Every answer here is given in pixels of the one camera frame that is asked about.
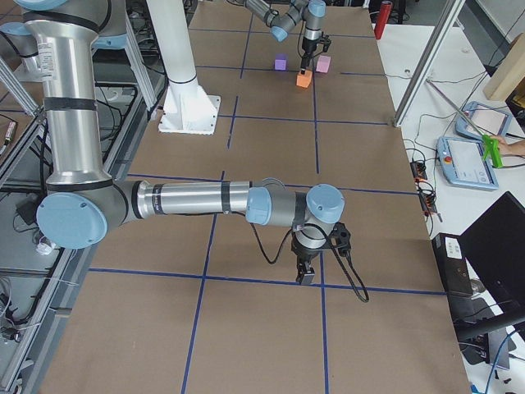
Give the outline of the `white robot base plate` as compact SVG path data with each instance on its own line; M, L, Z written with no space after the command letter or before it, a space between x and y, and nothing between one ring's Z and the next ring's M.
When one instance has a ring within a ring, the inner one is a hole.
M170 83L158 130L162 133L212 135L220 104L220 96L206 94L200 85L184 90Z

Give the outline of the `person's hand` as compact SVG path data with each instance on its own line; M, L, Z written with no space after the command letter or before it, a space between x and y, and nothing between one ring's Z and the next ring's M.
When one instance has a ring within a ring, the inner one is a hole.
M520 140L515 143L508 143L505 140L500 140L498 149L501 155L504 156L525 156L525 141Z

